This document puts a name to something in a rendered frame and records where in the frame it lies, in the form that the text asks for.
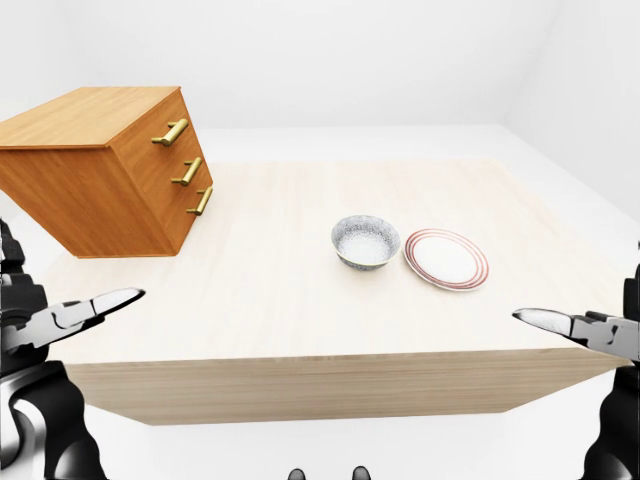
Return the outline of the white plate with red rings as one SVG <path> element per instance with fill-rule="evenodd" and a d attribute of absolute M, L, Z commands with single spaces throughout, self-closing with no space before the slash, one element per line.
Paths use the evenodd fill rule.
<path fill-rule="evenodd" d="M 405 242 L 404 256 L 420 278 L 451 291 L 478 289 L 490 273 L 483 250 L 446 229 L 425 228 L 412 233 Z"/>

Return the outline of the medium wooden cabinet drawer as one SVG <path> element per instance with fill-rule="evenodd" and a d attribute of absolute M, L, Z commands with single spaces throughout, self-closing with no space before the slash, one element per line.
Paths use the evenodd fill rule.
<path fill-rule="evenodd" d="M 202 199 L 198 191 L 212 184 L 197 137 L 182 118 L 142 138 L 133 167 L 144 198 L 165 227 L 189 222 Z"/>

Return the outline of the grey speckled patterned bowl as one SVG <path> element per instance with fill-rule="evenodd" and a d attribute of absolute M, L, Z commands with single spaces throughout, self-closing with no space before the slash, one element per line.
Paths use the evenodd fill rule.
<path fill-rule="evenodd" d="M 341 219 L 332 228 L 330 236 L 338 258 L 347 266 L 361 271 L 382 268 L 394 258 L 401 246 L 396 228 L 371 215 L 352 215 Z"/>

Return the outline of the large wooden cabinet drawer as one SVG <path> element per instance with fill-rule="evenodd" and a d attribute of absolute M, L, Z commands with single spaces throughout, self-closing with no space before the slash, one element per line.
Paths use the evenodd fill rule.
<path fill-rule="evenodd" d="M 152 137 L 162 137 L 169 130 L 168 122 L 175 122 L 181 118 L 186 118 L 189 126 L 171 146 L 165 147 L 151 142 Z M 153 194 L 156 182 L 169 169 L 171 162 L 202 155 L 194 136 L 193 123 L 179 89 L 119 134 L 112 146 L 135 185 L 145 194 Z"/>

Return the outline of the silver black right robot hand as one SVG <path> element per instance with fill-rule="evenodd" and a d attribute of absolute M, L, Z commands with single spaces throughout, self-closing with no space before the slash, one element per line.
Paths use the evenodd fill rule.
<path fill-rule="evenodd" d="M 586 311 L 569 315 L 543 308 L 521 308 L 512 316 L 522 324 L 561 336 L 592 351 L 631 361 L 640 369 L 640 238 L 638 266 L 623 285 L 623 315 Z"/>

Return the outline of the wooden cabinet with drawers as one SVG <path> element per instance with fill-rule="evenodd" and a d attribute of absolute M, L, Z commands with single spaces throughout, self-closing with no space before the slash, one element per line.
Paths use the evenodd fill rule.
<path fill-rule="evenodd" d="M 82 87 L 0 122 L 0 190 L 76 257 L 173 256 L 112 144 L 177 89 Z"/>

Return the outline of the small wooden cabinet drawer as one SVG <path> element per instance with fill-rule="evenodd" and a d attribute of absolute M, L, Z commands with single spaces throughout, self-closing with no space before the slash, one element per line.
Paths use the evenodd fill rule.
<path fill-rule="evenodd" d="M 190 185 L 172 183 L 172 178 L 181 177 L 186 172 L 187 166 L 184 163 L 196 157 L 201 157 L 203 162 Z M 158 220 L 169 242 L 170 255 L 176 255 L 180 251 L 194 220 L 198 217 L 187 213 L 186 209 L 198 204 L 200 196 L 196 191 L 208 186 L 213 186 L 213 180 L 202 155 L 171 162 L 169 169 L 156 182 L 152 190 L 153 206 L 157 208 Z"/>

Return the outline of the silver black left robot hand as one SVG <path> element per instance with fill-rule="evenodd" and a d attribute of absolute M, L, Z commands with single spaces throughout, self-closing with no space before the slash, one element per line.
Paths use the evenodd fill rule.
<path fill-rule="evenodd" d="M 25 255 L 0 219 L 0 378 L 46 361 L 49 345 L 93 328 L 145 295 L 124 288 L 85 301 L 50 305 L 23 270 Z"/>

